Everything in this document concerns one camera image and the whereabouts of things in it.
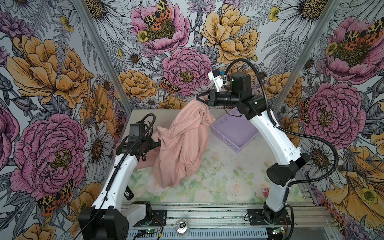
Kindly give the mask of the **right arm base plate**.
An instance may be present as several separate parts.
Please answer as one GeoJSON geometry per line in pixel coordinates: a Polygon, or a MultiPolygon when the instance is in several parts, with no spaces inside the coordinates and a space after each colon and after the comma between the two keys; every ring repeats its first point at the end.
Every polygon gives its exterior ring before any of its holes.
{"type": "Polygon", "coordinates": [[[279,212],[264,209],[248,209],[247,217],[251,226],[288,226],[291,224],[290,216],[285,208],[279,212]]]}

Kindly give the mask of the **black handheld device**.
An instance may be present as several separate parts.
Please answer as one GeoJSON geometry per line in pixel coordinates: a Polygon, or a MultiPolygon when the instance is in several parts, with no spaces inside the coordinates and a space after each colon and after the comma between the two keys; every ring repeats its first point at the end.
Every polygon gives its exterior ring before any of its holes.
{"type": "Polygon", "coordinates": [[[127,201],[130,201],[131,199],[134,198],[134,193],[132,190],[129,188],[129,186],[126,186],[126,189],[124,191],[124,197],[127,199],[127,201]]]}

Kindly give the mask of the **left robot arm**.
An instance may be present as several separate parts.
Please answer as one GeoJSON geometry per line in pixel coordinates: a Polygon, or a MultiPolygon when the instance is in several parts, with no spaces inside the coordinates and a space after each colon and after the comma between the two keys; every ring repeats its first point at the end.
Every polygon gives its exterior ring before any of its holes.
{"type": "Polygon", "coordinates": [[[150,202],[136,201],[125,210],[122,203],[134,197],[128,182],[138,162],[145,161],[146,154],[161,145],[152,139],[154,123],[142,119],[130,125],[131,133],[116,149],[106,184],[93,205],[79,214],[81,230],[77,237],[83,240],[125,240],[131,227],[139,222],[152,221],[150,202]]]}

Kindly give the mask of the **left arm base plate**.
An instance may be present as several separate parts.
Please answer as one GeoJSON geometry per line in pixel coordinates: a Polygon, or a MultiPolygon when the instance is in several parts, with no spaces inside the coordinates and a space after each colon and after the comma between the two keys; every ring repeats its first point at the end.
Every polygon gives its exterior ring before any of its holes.
{"type": "Polygon", "coordinates": [[[165,227],[167,214],[167,210],[152,210],[152,218],[138,222],[135,227],[165,227]]]}

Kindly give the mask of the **small pink red toy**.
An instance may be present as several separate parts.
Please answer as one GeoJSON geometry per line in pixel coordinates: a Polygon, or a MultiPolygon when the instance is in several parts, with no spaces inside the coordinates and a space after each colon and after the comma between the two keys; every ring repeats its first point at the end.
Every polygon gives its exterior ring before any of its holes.
{"type": "Polygon", "coordinates": [[[269,191],[270,191],[269,188],[263,188],[262,189],[262,193],[263,193],[264,198],[267,198],[269,196],[269,191]]]}

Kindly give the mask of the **silver drink can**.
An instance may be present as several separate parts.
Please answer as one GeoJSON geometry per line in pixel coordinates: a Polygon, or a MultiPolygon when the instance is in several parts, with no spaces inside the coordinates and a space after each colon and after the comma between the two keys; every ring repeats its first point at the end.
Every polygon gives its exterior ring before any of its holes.
{"type": "Polygon", "coordinates": [[[190,232],[189,223],[186,219],[179,219],[175,223],[175,231],[181,237],[188,237],[190,232]]]}

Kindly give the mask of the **pink garment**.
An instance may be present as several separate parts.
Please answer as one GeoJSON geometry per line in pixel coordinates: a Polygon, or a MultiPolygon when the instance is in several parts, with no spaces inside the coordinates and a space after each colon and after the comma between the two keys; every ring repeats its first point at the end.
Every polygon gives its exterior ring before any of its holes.
{"type": "Polygon", "coordinates": [[[161,188],[177,187],[200,167],[207,149],[210,125],[215,122],[207,105],[192,100],[176,116],[169,128],[157,127],[152,139],[159,148],[150,150],[146,161],[139,161],[136,169],[152,167],[161,188]]]}

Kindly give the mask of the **aluminium frame rail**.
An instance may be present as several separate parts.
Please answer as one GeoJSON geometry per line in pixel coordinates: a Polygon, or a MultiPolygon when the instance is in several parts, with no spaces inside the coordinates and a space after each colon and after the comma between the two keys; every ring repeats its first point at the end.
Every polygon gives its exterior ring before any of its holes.
{"type": "MultiPolygon", "coordinates": [[[[299,228],[333,227],[333,219],[324,207],[310,203],[290,203],[294,208],[294,225],[299,228]]],[[[179,219],[185,219],[192,228],[250,228],[244,216],[249,209],[263,209],[261,203],[157,203],[153,210],[166,210],[166,228],[179,219]]]]}

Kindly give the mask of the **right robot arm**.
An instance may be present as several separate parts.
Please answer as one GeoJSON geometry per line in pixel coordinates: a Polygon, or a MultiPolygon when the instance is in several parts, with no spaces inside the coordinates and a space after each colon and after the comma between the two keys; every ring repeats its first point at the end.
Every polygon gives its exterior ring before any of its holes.
{"type": "Polygon", "coordinates": [[[272,150],[276,163],[267,169],[270,183],[269,195],[263,211],[248,211],[251,224],[280,224],[287,217],[286,201],[288,184],[296,173],[310,160],[308,154],[290,141],[287,135],[278,130],[278,124],[271,110],[267,110],[267,99],[254,96],[251,76],[244,72],[225,75],[220,70],[208,74],[215,89],[205,93],[207,101],[200,94],[196,99],[210,107],[235,107],[235,114],[227,114],[212,125],[212,133],[228,147],[239,153],[257,134],[261,134],[272,150]]]}

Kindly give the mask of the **lavender plastic laundry basket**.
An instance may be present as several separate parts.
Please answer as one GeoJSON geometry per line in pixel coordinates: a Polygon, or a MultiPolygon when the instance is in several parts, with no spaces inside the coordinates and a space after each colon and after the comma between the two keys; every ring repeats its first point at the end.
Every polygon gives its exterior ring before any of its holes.
{"type": "Polygon", "coordinates": [[[259,134],[257,128],[237,108],[216,120],[211,130],[235,153],[240,153],[259,134]]]}

